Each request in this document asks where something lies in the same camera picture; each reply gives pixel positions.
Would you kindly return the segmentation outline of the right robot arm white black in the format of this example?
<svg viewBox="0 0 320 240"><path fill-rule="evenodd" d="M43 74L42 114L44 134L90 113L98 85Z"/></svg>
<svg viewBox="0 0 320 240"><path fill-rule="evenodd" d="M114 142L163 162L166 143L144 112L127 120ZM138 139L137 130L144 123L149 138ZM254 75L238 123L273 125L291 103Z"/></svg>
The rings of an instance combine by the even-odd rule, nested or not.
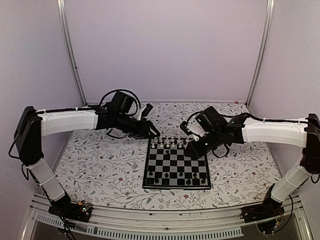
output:
<svg viewBox="0 0 320 240"><path fill-rule="evenodd" d="M188 157L201 158L220 146L232 144L266 143L302 150L301 160L269 189L266 201L258 208L262 218L269 218L278 210L278 204L320 172L320 118L314 113L298 119L266 119L241 113L226 119L224 115L208 116L202 112L196 122L201 131L189 127L187 121L180 124L187 135L193 136L184 150Z"/></svg>

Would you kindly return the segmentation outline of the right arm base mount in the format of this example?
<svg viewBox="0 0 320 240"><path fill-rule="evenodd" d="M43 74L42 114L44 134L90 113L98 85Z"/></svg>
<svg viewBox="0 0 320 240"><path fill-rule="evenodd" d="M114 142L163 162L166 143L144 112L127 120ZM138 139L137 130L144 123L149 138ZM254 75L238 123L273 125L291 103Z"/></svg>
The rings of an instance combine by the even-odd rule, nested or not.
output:
<svg viewBox="0 0 320 240"><path fill-rule="evenodd" d="M257 229L264 235L274 234L283 220L285 210L282 205L272 206L271 204L259 203L241 208L239 215L245 223L257 223Z"/></svg>

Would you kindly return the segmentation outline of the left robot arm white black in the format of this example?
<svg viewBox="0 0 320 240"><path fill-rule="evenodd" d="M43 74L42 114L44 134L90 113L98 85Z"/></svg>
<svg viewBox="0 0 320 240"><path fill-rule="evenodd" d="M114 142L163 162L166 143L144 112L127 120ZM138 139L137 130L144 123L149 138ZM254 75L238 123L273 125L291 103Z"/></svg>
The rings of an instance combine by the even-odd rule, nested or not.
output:
<svg viewBox="0 0 320 240"><path fill-rule="evenodd" d="M160 136L154 124L146 118L152 106L148 104L137 113L127 114L114 107L63 108L36 110L27 106L18 122L13 142L9 148L16 148L17 155L8 153L10 158L20 160L35 177L55 209L63 216L74 213L74 205L69 202L68 194L55 177L45 161L42 140L45 137L74 132L78 130L117 129L130 138L150 139Z"/></svg>

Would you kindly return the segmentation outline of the black white chessboard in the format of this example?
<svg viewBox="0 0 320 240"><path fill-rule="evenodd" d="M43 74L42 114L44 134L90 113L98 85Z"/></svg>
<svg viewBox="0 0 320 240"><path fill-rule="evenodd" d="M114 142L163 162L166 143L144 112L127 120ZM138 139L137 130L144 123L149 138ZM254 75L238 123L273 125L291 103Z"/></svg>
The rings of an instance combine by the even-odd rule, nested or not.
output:
<svg viewBox="0 0 320 240"><path fill-rule="evenodd" d="M157 137L148 140L142 188L150 190L210 190L211 180L207 156L199 159L184 156L190 138ZM147 178L159 177L159 184L147 184ZM194 178L199 185L193 185Z"/></svg>

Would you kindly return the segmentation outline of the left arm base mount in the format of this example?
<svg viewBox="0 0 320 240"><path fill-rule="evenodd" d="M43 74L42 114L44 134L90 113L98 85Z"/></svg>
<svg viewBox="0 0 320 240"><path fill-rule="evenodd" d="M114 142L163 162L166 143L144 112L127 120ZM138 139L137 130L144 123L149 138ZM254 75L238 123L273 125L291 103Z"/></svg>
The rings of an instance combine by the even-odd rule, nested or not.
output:
<svg viewBox="0 0 320 240"><path fill-rule="evenodd" d="M88 223L93 210L93 204L84 200L80 202L71 202L70 200L60 199L53 201L48 212L68 220Z"/></svg>

